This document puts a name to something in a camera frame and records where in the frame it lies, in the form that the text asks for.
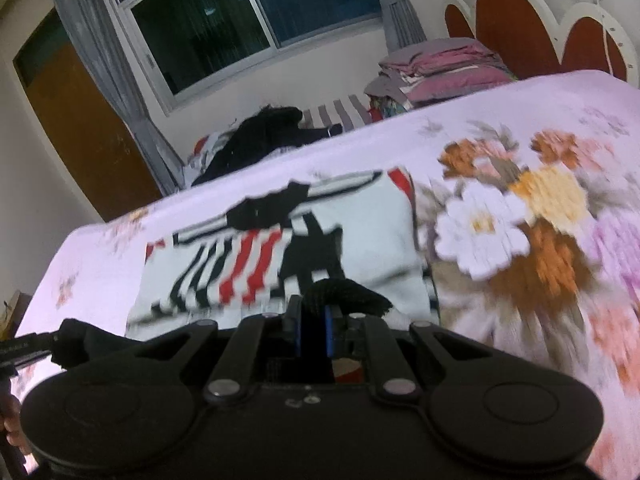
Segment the person's hand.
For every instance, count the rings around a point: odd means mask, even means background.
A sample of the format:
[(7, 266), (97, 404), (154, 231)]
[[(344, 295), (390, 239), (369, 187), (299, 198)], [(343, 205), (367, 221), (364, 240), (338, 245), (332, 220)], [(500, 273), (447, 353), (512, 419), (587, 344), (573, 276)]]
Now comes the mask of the person's hand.
[(1, 396), (1, 430), (6, 433), (9, 445), (17, 448), (23, 455), (32, 452), (21, 424), (22, 404), (12, 394)]

